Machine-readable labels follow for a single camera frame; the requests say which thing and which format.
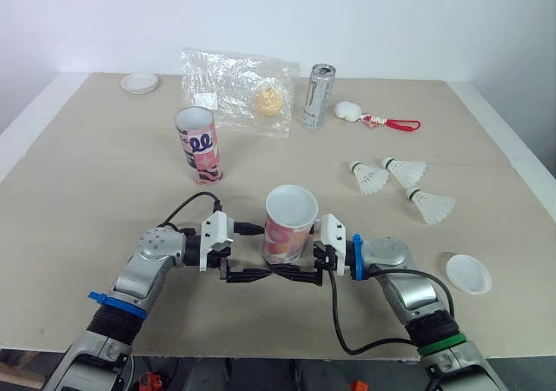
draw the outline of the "small white dish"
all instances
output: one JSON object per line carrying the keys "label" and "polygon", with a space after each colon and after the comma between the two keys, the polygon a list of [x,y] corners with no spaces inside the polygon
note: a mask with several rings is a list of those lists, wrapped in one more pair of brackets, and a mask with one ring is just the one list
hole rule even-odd
{"label": "small white dish", "polygon": [[487,267],[469,255],[452,256],[446,272],[452,284],[468,294],[485,294],[493,286]]}
{"label": "small white dish", "polygon": [[130,94],[146,94],[158,85],[158,76],[145,72],[129,74],[122,78],[120,85]]}

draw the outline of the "plastic bag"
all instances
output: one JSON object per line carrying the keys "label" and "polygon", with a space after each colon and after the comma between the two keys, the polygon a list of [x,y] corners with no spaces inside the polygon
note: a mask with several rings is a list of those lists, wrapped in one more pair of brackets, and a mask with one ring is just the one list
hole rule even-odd
{"label": "plastic bag", "polygon": [[182,51],[182,104],[215,113],[217,126],[288,137],[299,65],[207,50]]}

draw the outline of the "floor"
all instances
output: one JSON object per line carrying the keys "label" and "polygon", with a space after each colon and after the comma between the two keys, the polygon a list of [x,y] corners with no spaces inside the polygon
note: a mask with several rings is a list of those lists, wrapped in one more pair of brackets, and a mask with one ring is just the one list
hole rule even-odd
{"label": "floor", "polygon": [[[61,354],[42,353],[28,365],[28,369],[49,374],[56,367]],[[149,358],[155,371],[175,378],[168,391],[181,391],[185,378],[195,363],[192,358]],[[292,380],[294,363],[281,359],[233,359],[230,360],[231,377],[228,391],[295,391]],[[135,378],[147,370],[144,358],[136,356]],[[297,366],[303,361],[296,361]],[[556,391],[556,356],[537,358],[512,358],[490,360],[494,370],[512,391]],[[334,375],[345,378],[346,383],[364,381],[369,391],[423,390],[427,376],[418,363],[399,361],[323,361],[321,375],[327,377],[323,383],[330,384]],[[123,373],[128,377],[131,366]],[[3,391],[24,391],[30,388],[0,382]],[[337,387],[322,386],[318,389]]]}

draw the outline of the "pink paper cup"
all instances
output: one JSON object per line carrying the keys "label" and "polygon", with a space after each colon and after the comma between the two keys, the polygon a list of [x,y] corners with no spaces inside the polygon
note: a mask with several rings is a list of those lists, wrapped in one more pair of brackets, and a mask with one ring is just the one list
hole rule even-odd
{"label": "pink paper cup", "polygon": [[281,185],[267,195],[262,256],[270,264],[297,262],[319,213],[314,195],[299,185]]}
{"label": "pink paper cup", "polygon": [[219,182],[222,169],[212,111],[187,107],[177,112],[174,123],[188,164],[195,170],[195,182],[201,185]]}

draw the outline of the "silver can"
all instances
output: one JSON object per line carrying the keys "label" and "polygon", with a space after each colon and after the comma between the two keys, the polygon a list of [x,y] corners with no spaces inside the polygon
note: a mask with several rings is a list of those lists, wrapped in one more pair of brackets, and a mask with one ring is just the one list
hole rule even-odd
{"label": "silver can", "polygon": [[303,114],[306,128],[318,129],[326,121],[328,97],[335,77],[336,68],[327,63],[317,63],[311,70]]}

